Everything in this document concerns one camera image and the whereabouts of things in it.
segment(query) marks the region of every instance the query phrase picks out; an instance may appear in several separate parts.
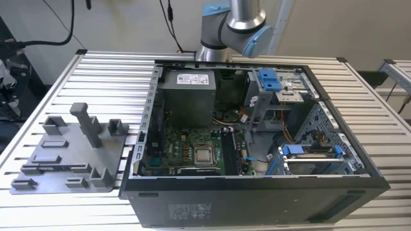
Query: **blue plastic latch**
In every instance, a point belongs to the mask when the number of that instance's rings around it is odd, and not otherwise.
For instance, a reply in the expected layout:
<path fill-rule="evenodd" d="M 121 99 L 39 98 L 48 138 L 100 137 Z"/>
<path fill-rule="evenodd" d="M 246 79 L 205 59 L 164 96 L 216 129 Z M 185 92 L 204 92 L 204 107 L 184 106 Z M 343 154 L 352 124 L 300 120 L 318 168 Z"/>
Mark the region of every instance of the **blue plastic latch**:
<path fill-rule="evenodd" d="M 304 154 L 303 147 L 300 145 L 287 145 L 290 154 Z"/>
<path fill-rule="evenodd" d="M 288 151 L 288 147 L 287 147 L 287 146 L 283 147 L 283 154 L 284 154 L 284 155 L 288 155 L 288 154 L 290 154 L 290 151 Z"/>
<path fill-rule="evenodd" d="M 258 78 L 266 91 L 280 91 L 283 89 L 274 70 L 259 69 Z"/>
<path fill-rule="evenodd" d="M 342 147 L 335 145 L 334 146 L 334 149 L 335 149 L 335 158 L 342 158 L 343 157 L 343 150 L 342 150 Z"/>

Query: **black cable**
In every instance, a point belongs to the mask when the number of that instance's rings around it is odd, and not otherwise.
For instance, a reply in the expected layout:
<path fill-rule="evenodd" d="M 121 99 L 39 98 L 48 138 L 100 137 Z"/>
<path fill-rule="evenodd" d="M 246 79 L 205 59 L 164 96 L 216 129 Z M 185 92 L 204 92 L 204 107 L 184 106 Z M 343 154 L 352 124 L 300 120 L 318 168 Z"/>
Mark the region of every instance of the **black cable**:
<path fill-rule="evenodd" d="M 48 6 L 48 8 L 51 9 L 53 15 L 56 15 L 56 17 L 57 17 L 57 19 L 59 19 L 59 21 L 60 21 L 60 23 L 61 23 L 64 29 L 69 32 L 69 29 L 68 29 L 67 26 L 64 25 L 63 20 L 61 20 L 61 18 L 59 17 L 57 13 L 53 11 L 51 5 L 47 3 L 45 0 L 43 0 L 43 2 L 45 3 L 45 5 Z M 83 49 L 85 49 L 85 47 L 84 47 L 83 43 L 80 42 L 80 40 L 77 39 L 77 37 L 76 37 L 75 35 L 72 35 L 72 36 L 73 36 L 73 38 L 77 40 L 77 42 L 79 42 L 79 44 L 81 45 Z"/>
<path fill-rule="evenodd" d="M 270 161 L 263 161 L 263 160 L 259 160 L 259 159 L 256 159 L 256 161 L 259 161 L 262 163 L 270 163 Z"/>
<path fill-rule="evenodd" d="M 40 41 L 40 40 L 19 42 L 17 47 L 21 49 L 32 45 L 63 46 L 68 44 L 68 42 L 71 41 L 73 27 L 75 27 L 75 0 L 71 0 L 71 28 L 69 28 L 69 33 L 68 33 L 65 40 L 61 42 L 49 42 L 49 41 Z"/>
<path fill-rule="evenodd" d="M 399 108 L 398 114 L 400 114 L 403 112 L 406 105 L 407 105 L 407 103 L 403 103 L 403 105 Z"/>
<path fill-rule="evenodd" d="M 388 99 L 390 99 L 390 96 L 391 96 L 391 94 L 392 94 L 392 91 L 394 91 L 395 87 L 396 87 L 396 83 L 394 84 L 394 86 L 392 86 L 392 88 L 391 88 L 391 91 L 390 91 L 390 93 L 388 93 L 386 102 L 388 102 Z"/>
<path fill-rule="evenodd" d="M 172 38 L 173 38 L 173 41 L 175 41 L 175 43 L 176 43 L 176 45 L 177 45 L 180 51 L 184 52 L 184 50 L 183 50 L 183 48 L 181 48 L 181 46 L 180 46 L 180 43 L 179 43 L 179 41 L 177 41 L 177 39 L 176 39 L 176 37 L 175 37 L 172 31 L 171 31 L 169 25 L 168 25 L 168 21 L 167 21 L 167 16 L 165 16 L 165 11 L 164 11 L 163 2 L 161 2 L 161 0 L 159 0 L 159 1 L 160 1 L 160 5 L 161 5 L 161 11 L 163 11 L 163 16 L 164 16 L 164 20 L 165 20 L 168 32 L 169 32 L 171 36 L 172 36 Z"/>

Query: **motherboard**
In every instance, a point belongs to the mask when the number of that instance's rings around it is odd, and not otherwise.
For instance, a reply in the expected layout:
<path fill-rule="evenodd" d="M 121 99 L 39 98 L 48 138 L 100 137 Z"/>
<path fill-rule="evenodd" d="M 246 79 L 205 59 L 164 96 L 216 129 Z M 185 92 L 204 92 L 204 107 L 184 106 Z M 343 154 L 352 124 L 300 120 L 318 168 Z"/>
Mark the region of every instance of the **motherboard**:
<path fill-rule="evenodd" d="M 160 157 L 149 157 L 148 176 L 189 176 L 193 172 L 199 175 L 227 175 L 232 168 L 232 162 L 239 165 L 240 172 L 248 174 L 250 163 L 242 158 L 247 155 L 247 146 L 243 132 L 239 131 L 234 137 L 222 130 L 204 129 L 165 129 L 164 152 Z"/>

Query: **cable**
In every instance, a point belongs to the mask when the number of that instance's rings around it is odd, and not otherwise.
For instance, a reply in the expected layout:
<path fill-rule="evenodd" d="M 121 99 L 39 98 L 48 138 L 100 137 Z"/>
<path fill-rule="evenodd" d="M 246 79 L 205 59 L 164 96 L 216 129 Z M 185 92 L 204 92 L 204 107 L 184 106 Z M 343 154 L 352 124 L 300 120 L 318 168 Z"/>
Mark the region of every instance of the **cable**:
<path fill-rule="evenodd" d="M 69 32 L 68 32 L 68 36 L 67 36 L 65 40 L 61 41 L 61 42 L 49 42 L 49 41 L 40 41 L 40 40 L 17 42 L 16 43 L 17 48 L 23 49 L 27 46 L 32 46 L 32 45 L 63 46 L 63 45 L 68 44 L 68 42 L 71 41 L 73 27 L 75 27 L 75 0 L 71 0 L 71 27 L 69 27 Z"/>
<path fill-rule="evenodd" d="M 259 159 L 250 157 L 250 156 L 244 156 L 244 160 L 259 161 L 262 163 L 270 163 L 270 161 L 263 161 L 263 160 L 259 160 Z"/>
<path fill-rule="evenodd" d="M 283 114 L 283 111 L 282 111 L 282 121 L 283 121 L 283 133 L 284 133 L 284 137 L 286 139 L 288 140 L 288 142 L 291 144 L 295 144 L 295 142 L 292 141 L 292 138 L 291 138 L 291 135 L 288 133 L 288 130 L 287 130 L 287 125 L 286 125 L 286 121 L 284 121 L 284 114 Z"/>
<path fill-rule="evenodd" d="M 388 102 L 388 99 L 390 99 L 390 96 L 391 96 L 391 93 L 392 93 L 392 91 L 394 91 L 394 88 L 396 87 L 396 83 L 394 84 L 394 86 L 392 86 L 392 88 L 391 88 L 391 91 L 390 91 L 390 93 L 388 93 L 388 96 L 387 96 L 387 99 L 386 99 L 386 102 Z"/>
<path fill-rule="evenodd" d="M 168 25 L 168 21 L 167 21 L 167 16 L 165 16 L 165 11 L 164 11 L 163 2 L 161 2 L 161 0 L 159 0 L 159 1 L 160 1 L 160 5 L 161 5 L 161 11 L 163 11 L 163 16 L 164 16 L 164 20 L 165 20 L 168 32 L 169 32 L 171 36 L 172 36 L 172 38 L 173 38 L 173 41 L 175 41 L 175 43 L 176 43 L 176 45 L 177 45 L 180 51 L 184 52 L 184 50 L 183 50 L 183 48 L 181 48 L 181 46 L 180 46 L 180 43 L 179 43 L 179 41 L 177 41 L 177 39 L 176 39 L 176 37 L 175 37 L 175 35 L 173 35 L 171 29 L 169 29 L 169 25 Z"/>
<path fill-rule="evenodd" d="M 406 105 L 407 105 L 407 103 L 403 103 L 403 105 L 402 105 L 400 108 L 399 108 L 398 114 L 400 114 L 400 113 L 403 112 L 403 110 L 404 110 L 404 108 L 406 108 Z"/>
<path fill-rule="evenodd" d="M 239 123 L 224 123 L 222 121 L 219 121 L 215 117 L 212 117 L 212 120 L 216 121 L 219 124 L 223 124 L 223 125 L 236 125 Z"/>
<path fill-rule="evenodd" d="M 45 0 L 43 0 L 43 2 L 45 3 L 45 5 L 48 6 L 48 8 L 51 9 L 53 15 L 56 15 L 56 17 L 57 17 L 57 19 L 59 19 L 59 21 L 60 21 L 60 23 L 61 23 L 64 29 L 69 32 L 69 29 L 68 29 L 67 26 L 64 25 L 63 20 L 61 20 L 61 18 L 59 17 L 56 11 L 53 11 L 51 5 L 47 3 Z M 72 35 L 72 36 L 73 36 L 73 38 L 77 40 L 77 42 L 79 42 L 80 46 L 83 47 L 83 49 L 85 49 L 85 47 L 84 47 L 83 43 L 80 42 L 80 40 L 77 39 L 77 37 L 76 37 L 75 35 Z"/>

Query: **white wall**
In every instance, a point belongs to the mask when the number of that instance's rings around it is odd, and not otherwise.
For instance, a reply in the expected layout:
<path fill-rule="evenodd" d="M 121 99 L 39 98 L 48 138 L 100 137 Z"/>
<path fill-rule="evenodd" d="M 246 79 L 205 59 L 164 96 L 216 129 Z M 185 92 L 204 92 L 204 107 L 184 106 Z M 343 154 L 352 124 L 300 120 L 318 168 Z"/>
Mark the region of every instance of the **white wall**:
<path fill-rule="evenodd" d="M 75 36 L 96 51 L 176 52 L 157 0 L 84 0 L 76 2 Z M 47 0 L 69 28 L 69 0 Z M 171 0 L 173 25 L 184 50 L 200 44 L 201 9 L 207 0 Z M 262 0 L 267 23 L 275 24 L 279 0 Z M 20 41 L 63 41 L 63 28 L 41 0 L 0 0 L 0 16 Z M 45 84 L 52 84 L 81 46 L 73 39 L 63 47 L 28 47 L 27 56 Z"/>
<path fill-rule="evenodd" d="M 410 0 L 295 0 L 279 55 L 347 58 L 358 70 L 411 60 Z"/>

